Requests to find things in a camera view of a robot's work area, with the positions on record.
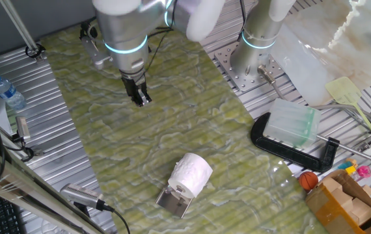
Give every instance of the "pink toy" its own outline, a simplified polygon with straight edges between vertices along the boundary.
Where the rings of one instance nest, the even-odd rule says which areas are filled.
[[[361,177],[370,177],[369,166],[361,166],[360,168],[356,169],[356,171]]]

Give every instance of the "orange basketball toy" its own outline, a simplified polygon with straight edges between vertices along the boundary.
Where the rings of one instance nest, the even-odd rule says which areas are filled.
[[[312,190],[318,184],[318,178],[313,172],[302,173],[298,181],[306,191]]]

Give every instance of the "mounting plate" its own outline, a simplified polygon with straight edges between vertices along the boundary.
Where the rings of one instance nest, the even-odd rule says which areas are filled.
[[[170,185],[166,185],[159,193],[156,203],[172,214],[183,218],[192,200],[181,195],[181,192],[174,190]]]
[[[253,77],[251,79],[248,77],[239,77],[236,73],[234,73],[233,68],[230,65],[230,55],[238,45],[239,42],[226,45],[225,47],[215,51],[214,56],[219,61],[220,66],[230,76],[230,80],[235,84],[236,88],[239,88],[242,92],[246,92],[264,84],[266,80],[262,76]],[[276,62],[271,55],[269,55],[269,60],[271,62],[268,66],[266,66],[267,71],[269,71],[274,77],[282,76],[284,71],[278,65],[278,62]]]

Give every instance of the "water bottle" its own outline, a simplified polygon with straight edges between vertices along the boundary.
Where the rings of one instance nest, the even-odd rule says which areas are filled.
[[[20,110],[26,106],[23,95],[16,91],[15,86],[8,80],[0,77],[0,97],[3,98],[9,107]]]

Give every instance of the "paper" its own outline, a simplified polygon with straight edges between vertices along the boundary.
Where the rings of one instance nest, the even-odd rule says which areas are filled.
[[[176,163],[168,184],[175,190],[181,191],[186,198],[195,198],[206,185],[213,170],[200,156],[186,153]]]

